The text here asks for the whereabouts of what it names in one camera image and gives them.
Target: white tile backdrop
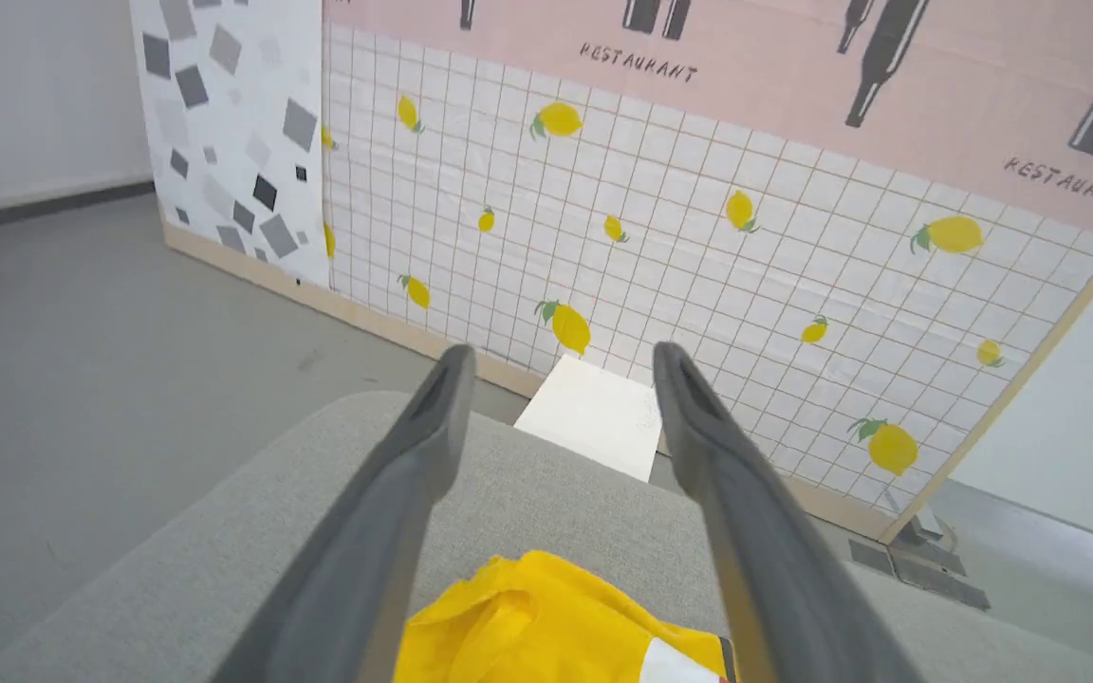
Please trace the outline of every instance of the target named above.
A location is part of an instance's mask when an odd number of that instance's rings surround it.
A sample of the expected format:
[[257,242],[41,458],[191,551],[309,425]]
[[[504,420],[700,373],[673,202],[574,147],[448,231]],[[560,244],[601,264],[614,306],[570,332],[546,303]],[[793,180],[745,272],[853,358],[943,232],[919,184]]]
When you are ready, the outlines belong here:
[[[589,320],[585,362],[650,384],[650,350],[690,351],[778,471],[897,516],[960,446],[1093,273],[1093,234],[902,172],[580,83],[331,25],[325,164],[334,288],[513,366],[563,353],[534,315]],[[396,119],[416,104],[424,133]],[[554,101],[585,125],[534,141]],[[724,216],[733,190],[762,226]],[[495,228],[477,228],[483,205]],[[909,251],[964,213],[985,245]],[[607,215],[630,240],[613,245]],[[400,275],[433,292],[409,306]],[[816,345],[801,331],[823,315]],[[984,339],[1006,364],[983,367]],[[919,444],[903,476],[847,428],[861,416]]]

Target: wooden frame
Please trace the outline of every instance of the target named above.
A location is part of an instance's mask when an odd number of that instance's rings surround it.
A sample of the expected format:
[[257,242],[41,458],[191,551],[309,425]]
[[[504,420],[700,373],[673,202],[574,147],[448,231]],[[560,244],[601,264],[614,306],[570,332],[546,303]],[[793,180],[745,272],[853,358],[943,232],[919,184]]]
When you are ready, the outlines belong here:
[[[357,306],[334,291],[322,288],[317,284],[305,284],[305,282],[299,284],[297,278],[279,269],[273,263],[240,255],[239,251],[219,245],[212,239],[200,237],[190,231],[173,226],[166,221],[163,222],[163,240],[171,249],[183,252],[183,255],[204,261],[213,268],[231,273],[231,275],[260,285],[265,290],[273,291],[281,294],[282,297],[294,299],[303,306],[315,308],[321,314],[334,317],[340,322],[364,329],[365,332],[377,334],[389,342],[415,351],[418,354],[437,358],[451,345],[450,341],[446,341],[426,329],[413,327],[403,320],[392,319],[392,317],[378,314],[372,308]],[[530,375],[529,372],[517,369],[510,364],[498,362],[498,360],[483,354],[478,354],[478,377],[528,399],[538,392],[539,386],[543,382],[540,377]],[[668,446],[665,445],[663,437],[660,438],[658,449],[668,455]],[[795,499],[799,501],[799,505],[808,514],[867,535],[868,539],[881,539],[889,530],[889,523],[893,521],[888,516],[878,514],[857,501],[837,496],[835,493],[825,492],[825,490],[816,488],[814,485],[803,484],[795,478],[787,478],[785,481]]]
[[964,440],[960,443],[960,447],[947,459],[947,462],[942,463],[942,467],[930,478],[925,488],[914,497],[914,502],[910,502],[909,506],[897,516],[896,520],[889,525],[888,529],[878,537],[877,541],[884,544],[892,543],[896,539],[897,533],[902,532],[902,529],[905,528],[905,525],[910,519],[914,519],[914,516],[918,514],[918,510],[922,509],[922,506],[927,505],[927,501],[947,481],[947,476],[951,475],[951,472],[955,470],[955,466],[959,466],[960,461],[963,461],[967,452],[973,449],[973,446],[980,440],[982,435],[989,427],[992,427],[998,415],[1001,415],[1002,411],[1010,405],[1011,400],[1023,390],[1024,385],[1027,385],[1027,380],[1032,379],[1033,375],[1036,375],[1036,369],[1045,362],[1048,354],[1054,352],[1058,342],[1066,337],[1066,332],[1077,322],[1079,316],[1090,305],[1091,299],[1093,299],[1093,275],[1090,276],[1090,281],[1083,286],[1081,293],[1077,295],[1074,303],[1070,304],[1066,315],[1062,315],[1057,320],[1057,323],[1054,325],[1054,328],[1048,330],[1048,335],[1036,346],[1035,353],[1032,353],[1032,357],[1027,358],[1027,363],[1019,369],[1019,373],[1015,373],[1014,379],[1011,379],[1006,389],[1002,389],[1001,397],[998,397],[998,400],[994,401],[992,405],[989,405],[989,410],[985,411],[985,415],[976,423],[976,427],[973,427],[973,431],[967,433]]

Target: lemon print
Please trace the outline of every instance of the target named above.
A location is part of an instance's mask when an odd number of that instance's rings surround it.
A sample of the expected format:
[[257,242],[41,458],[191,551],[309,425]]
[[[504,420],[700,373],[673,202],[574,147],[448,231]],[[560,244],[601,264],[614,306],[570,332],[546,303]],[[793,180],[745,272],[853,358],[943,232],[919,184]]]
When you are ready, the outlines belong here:
[[728,198],[728,220],[732,221],[732,227],[741,233],[756,233],[759,221],[753,217],[753,199],[744,191],[733,191]]
[[589,323],[576,313],[576,308],[559,302],[538,302],[534,314],[541,314],[543,322],[550,322],[560,344],[584,355],[589,348]]
[[992,339],[982,341],[982,345],[976,348],[976,360],[979,360],[983,366],[988,367],[1002,367],[1006,365],[1006,360],[1002,358],[1002,348],[998,346],[998,342],[992,341]]
[[900,476],[918,459],[918,443],[914,437],[895,424],[889,424],[886,420],[862,419],[851,424],[847,432],[854,432],[855,428],[859,431],[860,443],[871,436],[867,454],[871,455],[871,461],[880,466],[881,470],[892,471]]
[[985,243],[982,226],[968,216],[947,216],[922,225],[922,229],[909,238],[909,251],[914,251],[915,246],[929,251],[932,242],[933,246],[953,255],[963,255]]
[[329,224],[327,224],[326,221],[322,221],[322,243],[325,243],[325,245],[327,245],[327,260],[333,261],[334,260],[334,229],[331,229],[331,226]]
[[620,243],[628,238],[622,231],[622,222],[615,216],[607,216],[607,237]]
[[399,120],[403,121],[403,126],[407,126],[407,129],[411,130],[412,133],[420,133],[424,130],[420,114],[415,113],[415,103],[412,103],[408,95],[399,99]]
[[411,275],[400,275],[399,284],[407,290],[407,297],[421,308],[428,308],[428,287]]
[[529,138],[538,140],[539,136],[546,133],[567,138],[568,134],[580,130],[581,126],[584,125],[580,122],[580,114],[577,114],[571,104],[546,104],[534,117],[534,122],[529,125]]
[[495,213],[491,207],[483,207],[483,215],[478,216],[478,229],[480,233],[491,233],[495,227]]
[[812,325],[803,329],[803,333],[799,335],[799,341],[806,342],[806,344],[816,344],[824,338],[824,333],[828,332],[830,321],[824,318],[824,316],[816,316],[812,319]]

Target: yellow cloth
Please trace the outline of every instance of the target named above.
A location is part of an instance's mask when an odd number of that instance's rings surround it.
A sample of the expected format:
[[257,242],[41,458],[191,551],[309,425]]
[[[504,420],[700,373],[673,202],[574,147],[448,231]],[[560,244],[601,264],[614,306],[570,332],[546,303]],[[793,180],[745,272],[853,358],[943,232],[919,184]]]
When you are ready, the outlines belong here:
[[717,636],[660,622],[604,580],[536,550],[520,561],[492,557],[412,617],[395,683],[640,683],[650,679],[649,649],[678,658],[654,639],[713,672],[694,667],[702,680],[734,680]]

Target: gray sofa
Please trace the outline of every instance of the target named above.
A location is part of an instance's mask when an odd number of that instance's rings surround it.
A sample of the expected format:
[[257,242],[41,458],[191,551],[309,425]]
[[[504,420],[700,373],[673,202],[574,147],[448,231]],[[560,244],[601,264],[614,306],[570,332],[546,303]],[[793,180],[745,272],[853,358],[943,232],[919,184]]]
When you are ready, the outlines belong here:
[[[279,437],[0,652],[0,683],[204,680],[408,395],[359,393]],[[412,610],[491,555],[549,550],[660,619],[726,635],[698,509],[472,415],[434,509]],[[1093,658],[850,566],[930,682],[1092,682]]]

